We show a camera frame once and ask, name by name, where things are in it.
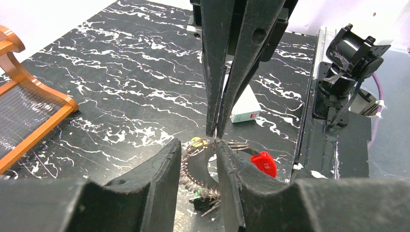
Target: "metal spring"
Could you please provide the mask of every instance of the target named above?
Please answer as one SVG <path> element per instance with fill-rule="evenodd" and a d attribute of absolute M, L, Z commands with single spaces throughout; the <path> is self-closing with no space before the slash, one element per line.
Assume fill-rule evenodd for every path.
<path fill-rule="evenodd" d="M 226 144 L 232 149 L 236 151 L 245 150 L 249 148 L 247 143 L 240 143 L 240 142 L 226 142 Z M 179 183 L 185 186 L 190 192 L 197 193 L 200 190 L 199 196 L 203 198 L 211 198 L 211 199 L 218 199 L 219 198 L 219 191 L 218 188 L 208 188 L 207 186 L 200 183 L 198 180 L 193 178 L 188 171 L 187 165 L 188 160 L 201 153 L 208 146 L 212 146 L 213 144 L 209 143 L 208 139 L 202 138 L 198 139 L 185 148 L 184 152 L 182 153 L 182 160 L 181 160 L 181 173 Z"/>

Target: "orange wooden frame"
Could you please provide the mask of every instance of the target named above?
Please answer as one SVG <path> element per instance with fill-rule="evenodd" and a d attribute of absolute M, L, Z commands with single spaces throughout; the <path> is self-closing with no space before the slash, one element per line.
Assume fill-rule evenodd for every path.
<path fill-rule="evenodd" d="M 9 82 L 0 86 L 0 96 L 20 84 L 28 91 L 33 91 L 60 105 L 61 109 L 19 143 L 7 155 L 0 159 L 0 174 L 6 171 L 19 158 L 28 152 L 58 123 L 67 117 L 68 114 L 78 110 L 78 104 L 74 99 L 44 85 L 17 61 L 13 52 L 21 52 L 24 49 L 25 47 L 21 40 L 11 30 L 0 25 L 0 67 L 3 68 L 11 78 Z"/>

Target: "white wall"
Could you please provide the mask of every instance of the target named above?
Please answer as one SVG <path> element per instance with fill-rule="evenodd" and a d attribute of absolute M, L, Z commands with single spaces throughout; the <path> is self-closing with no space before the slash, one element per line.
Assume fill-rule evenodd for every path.
<path fill-rule="evenodd" d="M 369 21 L 373 12 L 376 13 L 375 17 L 382 13 L 395 15 L 397 8 L 406 2 L 407 5 L 410 4 L 409 0 L 299 0 L 289 20 L 288 30 L 316 35 L 322 25 L 339 29 L 349 23 L 353 24 L 354 30 L 357 23 Z M 382 25 L 376 28 L 385 29 Z M 410 47 L 410 17 L 397 30 L 399 32 L 394 36 L 393 44 Z"/>
<path fill-rule="evenodd" d="M 22 61 L 55 39 L 92 17 L 115 0 L 0 0 L 0 24 L 13 30 L 26 45 L 17 54 Z M 189 0 L 152 0 L 192 9 Z M 363 6 L 376 0 L 299 0 L 290 19 L 289 30 L 316 35 L 321 25 L 341 28 L 358 19 Z M 410 47 L 410 19 L 396 44 Z"/>

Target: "black cable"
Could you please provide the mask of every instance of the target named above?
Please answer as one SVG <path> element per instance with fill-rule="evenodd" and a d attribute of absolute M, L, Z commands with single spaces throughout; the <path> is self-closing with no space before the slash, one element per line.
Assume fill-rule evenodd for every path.
<path fill-rule="evenodd" d="M 341 108 L 335 115 L 335 117 L 333 118 L 333 122 L 329 125 L 329 127 L 334 127 L 340 120 L 340 117 L 342 114 L 344 114 L 348 108 L 350 107 L 350 105 L 353 103 L 354 99 L 356 98 L 357 94 L 359 93 L 360 87 L 362 86 L 362 83 L 364 81 L 364 78 L 361 78 L 357 84 L 356 84 L 356 88 L 354 89 L 354 92 L 352 94 L 352 96 L 350 97 L 349 101 L 347 102 L 347 104 Z"/>
<path fill-rule="evenodd" d="M 372 105 L 372 106 L 369 107 L 366 111 L 364 111 L 364 112 L 362 113 L 362 115 L 370 116 L 375 110 L 377 110 L 377 107 L 378 107 L 378 106 L 379 106 L 379 105 L 376 105 L 376 104 Z"/>

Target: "green object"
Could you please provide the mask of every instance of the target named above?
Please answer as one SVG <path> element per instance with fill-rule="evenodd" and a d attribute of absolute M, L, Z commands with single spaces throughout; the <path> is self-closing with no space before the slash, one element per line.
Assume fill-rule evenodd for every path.
<path fill-rule="evenodd" d="M 198 191 L 195 193 L 195 197 L 199 197 L 199 194 L 201 194 L 201 189 L 198 189 Z"/>

